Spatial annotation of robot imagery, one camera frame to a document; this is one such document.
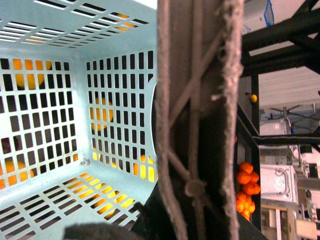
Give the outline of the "felt-padded left gripper finger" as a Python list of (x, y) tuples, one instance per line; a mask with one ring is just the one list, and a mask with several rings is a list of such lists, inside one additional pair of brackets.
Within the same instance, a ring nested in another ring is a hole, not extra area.
[(75, 224), (65, 228), (63, 240), (139, 240), (140, 236), (107, 223)]

